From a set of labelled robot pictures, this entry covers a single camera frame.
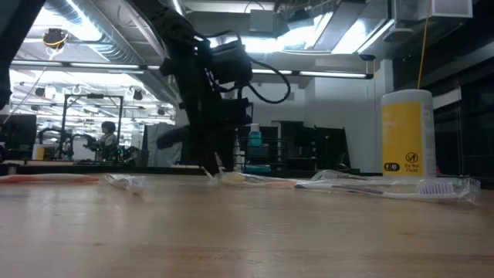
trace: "black frame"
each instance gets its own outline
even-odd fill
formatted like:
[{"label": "black frame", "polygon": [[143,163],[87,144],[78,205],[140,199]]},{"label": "black frame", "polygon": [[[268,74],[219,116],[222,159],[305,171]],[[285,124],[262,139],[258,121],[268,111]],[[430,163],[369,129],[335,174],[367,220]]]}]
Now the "black frame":
[{"label": "black frame", "polygon": [[[61,134],[65,133],[65,122],[67,120],[67,109],[69,109],[72,104],[68,105],[68,101],[70,97],[76,97],[76,100],[74,100],[74,103],[80,99],[81,97],[87,97],[87,98],[95,98],[93,95],[89,94],[66,94],[65,95],[65,100],[63,101],[63,115],[62,115],[62,132]],[[120,126],[122,125],[122,113],[124,111],[124,97],[123,96],[104,96],[104,95],[98,95],[97,98],[117,98],[120,99],[120,109],[118,113],[118,128],[117,128],[117,140],[120,144]],[[59,159],[62,159],[62,152],[63,152],[63,140],[60,140],[59,142]]]}]

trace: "orange object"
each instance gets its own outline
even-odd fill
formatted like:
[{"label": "orange object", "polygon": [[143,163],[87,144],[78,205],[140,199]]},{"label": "orange object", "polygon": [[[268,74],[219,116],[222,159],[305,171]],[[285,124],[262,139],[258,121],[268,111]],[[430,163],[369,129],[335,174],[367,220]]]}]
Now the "orange object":
[{"label": "orange object", "polygon": [[78,174],[40,174],[40,175],[9,175],[0,177],[1,183],[21,182],[95,182],[100,178]]}]

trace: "table surface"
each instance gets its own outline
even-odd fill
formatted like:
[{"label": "table surface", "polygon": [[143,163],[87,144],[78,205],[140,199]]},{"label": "table surface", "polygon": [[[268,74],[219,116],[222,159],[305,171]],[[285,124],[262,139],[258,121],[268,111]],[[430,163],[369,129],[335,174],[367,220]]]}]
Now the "table surface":
[{"label": "table surface", "polygon": [[0,186],[0,276],[493,277],[494,192],[480,206],[208,186]]}]

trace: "metal frame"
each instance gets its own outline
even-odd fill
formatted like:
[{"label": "metal frame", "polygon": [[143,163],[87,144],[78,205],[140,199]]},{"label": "metal frame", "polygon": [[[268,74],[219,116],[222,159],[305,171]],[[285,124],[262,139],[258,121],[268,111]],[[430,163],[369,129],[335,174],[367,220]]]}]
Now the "metal frame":
[{"label": "metal frame", "polygon": [[[68,104],[68,100],[70,97],[76,97],[76,101],[80,99],[81,97],[88,97],[90,96],[89,94],[66,94],[65,95],[65,100],[63,101],[63,115],[62,115],[62,133],[65,133],[65,122],[67,118],[67,109],[69,109],[72,104]],[[119,113],[118,113],[118,128],[117,128],[117,142],[120,143],[120,127],[122,125],[122,113],[124,111],[124,97],[123,96],[102,96],[103,98],[117,98],[120,99],[120,107],[119,107]],[[62,151],[63,151],[63,141],[60,140],[59,142],[59,159],[62,159]]]}]

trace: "yellow container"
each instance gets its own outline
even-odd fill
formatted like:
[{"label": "yellow container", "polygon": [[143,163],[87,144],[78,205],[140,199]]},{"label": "yellow container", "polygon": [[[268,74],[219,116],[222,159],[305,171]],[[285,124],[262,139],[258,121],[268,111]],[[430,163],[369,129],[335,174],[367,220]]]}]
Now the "yellow container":
[{"label": "yellow container", "polygon": [[402,90],[383,96],[383,175],[435,177],[432,94]]}]

